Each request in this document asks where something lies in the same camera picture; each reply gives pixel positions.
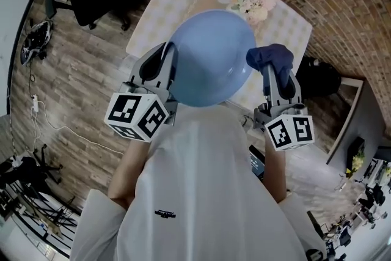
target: wooden floor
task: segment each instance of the wooden floor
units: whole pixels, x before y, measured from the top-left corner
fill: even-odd
[[[103,123],[110,97],[128,78],[130,60],[125,52],[132,31],[143,8],[130,12],[131,28],[123,32],[120,23],[105,15],[96,29],[79,27],[71,11],[59,10],[54,17],[54,31],[48,45],[48,57],[34,59],[31,93],[46,104],[49,121],[55,127],[68,125],[91,141],[124,151],[128,141],[114,135]],[[43,0],[35,0],[29,18],[45,18]],[[19,153],[34,146],[31,120],[32,100],[28,91],[29,69],[20,65],[16,54],[12,80],[12,126]],[[50,186],[60,195],[75,195],[82,207],[91,188],[106,191],[121,155],[90,144],[68,130],[54,131],[45,122],[43,106],[37,119],[41,137],[37,147],[48,145],[47,159],[62,164],[62,183]],[[248,138],[263,150],[262,135],[249,130]],[[349,182],[342,192],[335,191],[341,177],[325,164],[325,156],[315,146],[296,150],[288,159],[288,186],[302,196],[320,224],[334,222],[341,214],[353,210],[353,202],[363,190]]]

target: white wall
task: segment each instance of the white wall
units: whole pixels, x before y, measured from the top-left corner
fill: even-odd
[[[10,58],[20,21],[29,0],[0,0],[0,116],[7,113]]]
[[[383,187],[382,190],[386,201],[381,206],[381,211],[386,211],[388,217],[376,221],[376,227],[372,230],[369,223],[359,227],[352,234],[351,242],[347,247],[337,248],[337,257],[345,253],[346,261],[368,261],[381,246],[388,242],[391,236],[391,195],[388,194],[388,187]]]
[[[11,218],[0,230],[0,248],[10,261],[48,261]]]

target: checkered tablecloth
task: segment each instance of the checkered tablecloth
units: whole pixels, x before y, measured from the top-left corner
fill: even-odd
[[[140,58],[156,45],[168,41],[177,27],[189,17],[205,10],[226,9],[226,6],[218,0],[151,0],[130,38],[126,52]],[[267,20],[254,28],[257,46],[281,43],[292,51],[294,73],[299,68],[311,31],[312,26],[280,0],[269,12]],[[265,102],[262,88],[263,77],[253,70],[230,101],[252,111]]]

